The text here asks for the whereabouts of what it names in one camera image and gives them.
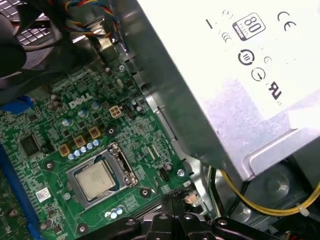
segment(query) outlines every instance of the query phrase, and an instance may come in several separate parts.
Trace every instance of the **green circuit board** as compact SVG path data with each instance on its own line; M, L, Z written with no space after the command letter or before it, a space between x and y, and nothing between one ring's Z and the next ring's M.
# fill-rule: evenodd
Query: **green circuit board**
M0 179L0 239L32 240L27 230L27 220L2 170Z
M44 239L77 239L189 183L187 174L177 176L183 163L125 64L116 59L109 68L108 73L78 69L51 86L53 99L0 118L1 143L44 225ZM97 146L81 152L94 139ZM125 158L133 174L123 189L110 163L112 144L121 150L120 168L128 172ZM104 158L99 154L106 149ZM109 198L95 192L107 188Z

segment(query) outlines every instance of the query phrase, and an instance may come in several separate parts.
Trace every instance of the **blue dimm slot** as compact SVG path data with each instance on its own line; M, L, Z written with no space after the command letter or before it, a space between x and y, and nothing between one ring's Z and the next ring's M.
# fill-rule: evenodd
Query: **blue dimm slot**
M32 234L34 239L44 240L44 238L41 237L38 216L31 202L29 201L29 198L25 192L25 189L22 186L19 180L19 177L14 167L12 166L4 147L1 144L0 144L0 167L2 168L4 175L11 186L12 191L22 208L24 216L27 219L27 227L29 229L29 232Z

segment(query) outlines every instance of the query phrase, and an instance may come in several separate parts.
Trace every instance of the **integrated circuit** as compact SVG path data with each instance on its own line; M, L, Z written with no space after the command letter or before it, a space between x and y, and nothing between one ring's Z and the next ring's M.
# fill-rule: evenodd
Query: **integrated circuit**
M20 144L28 158L31 158L41 152L40 147L33 134L21 139Z
M138 183L138 178L116 142L67 171L67 177L77 201L85 209Z
M83 147L84 145L87 144L84 136L82 136L82 135L77 136L77 137L74 139L74 143L75 143L75 145L76 145L78 148L81 148L81 147Z
M89 133L92 137L92 139L97 139L101 137L101 131L97 126L94 126L93 128L90 128Z
M116 185L103 160L83 168L75 178L89 202Z

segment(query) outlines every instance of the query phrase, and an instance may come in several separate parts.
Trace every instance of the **silver metal panel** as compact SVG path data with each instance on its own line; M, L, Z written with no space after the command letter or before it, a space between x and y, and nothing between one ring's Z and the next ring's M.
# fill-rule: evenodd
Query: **silver metal panel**
M287 116L288 110L320 103L318 84L312 86L313 93L301 87L305 94L300 97L296 97L296 92L290 93L288 85L295 75L300 77L302 73L307 73L304 85L310 84L308 79L315 70L313 63L307 68L311 72L299 71L296 64L301 60L299 64L306 67L309 61L304 60L308 56L312 58L320 48L306 53L303 52L308 48L306 45L292 48L287 44L290 41L303 44L304 31L309 30L304 18L317 17L315 24L319 24L319 1L313 0L303 7L298 6L302 2L294 3L296 9L308 10L307 15L307 12L299 15L288 3L292 4L286 0L270 8L268 2L252 0L219 4L199 0L195 11L194 5L182 0L113 1L133 60L142 70L143 80L151 83L152 96L183 151L215 168L233 166L243 180L254 178L320 135L319 129L292 129ZM241 41L232 25L255 10L266 30L259 37ZM291 26L289 33L285 25L289 19L281 15L285 22L277 20L281 11L290 12L288 16L294 13L291 21L299 22L302 27ZM232 48L229 41L224 42L223 31L234 40ZM276 35L273 32L279 34L279 39L271 44L271 38ZM238 53L253 46L256 63L245 68L238 60ZM292 52L298 52L297 58ZM283 96L286 94L287 98L282 102L285 107L273 105L266 95L270 92L264 89L266 84L257 86L261 90L258 94L251 89L255 80L250 73L260 66L255 64L268 63L264 62L268 54L272 54L275 63L263 65L266 71L274 70L267 71L272 76L268 78L268 86L270 79L280 81ZM295 85L292 89L298 91L300 84L292 82Z

